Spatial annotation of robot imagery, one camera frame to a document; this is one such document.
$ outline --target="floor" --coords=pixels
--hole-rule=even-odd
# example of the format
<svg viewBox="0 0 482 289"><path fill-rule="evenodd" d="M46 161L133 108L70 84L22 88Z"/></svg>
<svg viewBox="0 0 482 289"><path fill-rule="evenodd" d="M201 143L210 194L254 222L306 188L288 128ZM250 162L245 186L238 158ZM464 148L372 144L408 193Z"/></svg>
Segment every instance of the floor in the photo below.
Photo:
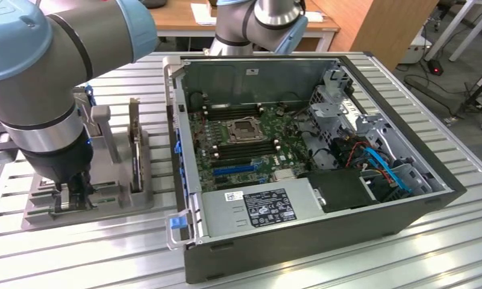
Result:
<svg viewBox="0 0 482 289"><path fill-rule="evenodd" d="M427 26L427 37L435 43L452 18L447 16L444 22L441 24L441 31L435 32L433 26ZM467 29L468 26L464 24L456 29L456 31L461 31L465 29L463 33L460 33L453 41L448 44L445 48L444 56L440 61L445 69L445 73L441 76L435 76L429 74L429 79L440 84L445 90L451 92L461 92L465 90L465 82L476 83L476 81L482 76L482 35L479 35L473 43L469 45L465 52L461 54L460 59L456 62L449 61L449 57L452 52L457 49L459 44L464 41L467 35L471 32L471 29ZM420 64L412 66L399 66L401 70L408 70L407 72L395 70L393 73L400 80L404 80L405 75L421 75L425 77L425 72L421 69ZM427 84L427 81L423 79L416 79L421 83ZM453 99L457 102L464 101L465 95L464 93L449 94L445 93L436 85L431 84L429 88L436 92L441 93L447 98ZM423 93L417 90L412 90L415 95L420 98L427 107L435 112L435 114L443 119L449 116L448 109L441 106L437 102L429 99ZM468 148L473 151L477 157L482 160L482 130L480 129L480 124L482 122L481 114L467 114L464 120L460 120L456 124L451 126L451 130L455 135L461 139L461 141L467 144Z"/></svg>

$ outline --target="aluminum table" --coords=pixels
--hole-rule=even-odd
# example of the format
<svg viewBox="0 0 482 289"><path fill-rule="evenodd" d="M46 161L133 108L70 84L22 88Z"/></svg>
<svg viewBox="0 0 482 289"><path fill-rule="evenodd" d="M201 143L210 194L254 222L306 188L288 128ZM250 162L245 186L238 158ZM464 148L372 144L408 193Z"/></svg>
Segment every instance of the aluminum table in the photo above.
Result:
<svg viewBox="0 0 482 289"><path fill-rule="evenodd" d="M97 102L111 105L115 131L126 130L129 99L141 99L141 120L151 136L155 207L98 222L23 232L34 171L22 156L0 165L0 288L482 288L482 162L377 59L357 52L346 56L468 187L467 194L395 236L186 284L183 251L170 251L166 245L165 216L177 209L166 55L151 54L91 81ZM376 109L358 87L354 95L366 110Z"/></svg>

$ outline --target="white label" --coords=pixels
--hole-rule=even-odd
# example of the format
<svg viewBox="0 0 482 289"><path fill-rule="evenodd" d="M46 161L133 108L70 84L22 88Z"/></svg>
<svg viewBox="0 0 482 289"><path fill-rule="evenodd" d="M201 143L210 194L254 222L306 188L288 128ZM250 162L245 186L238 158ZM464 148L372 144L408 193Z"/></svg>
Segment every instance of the white label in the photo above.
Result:
<svg viewBox="0 0 482 289"><path fill-rule="evenodd" d="M225 193L225 200L228 202L242 199L244 199L244 191L233 191L230 193Z"/></svg>
<svg viewBox="0 0 482 289"><path fill-rule="evenodd" d="M260 69L248 69L248 75L258 75Z"/></svg>

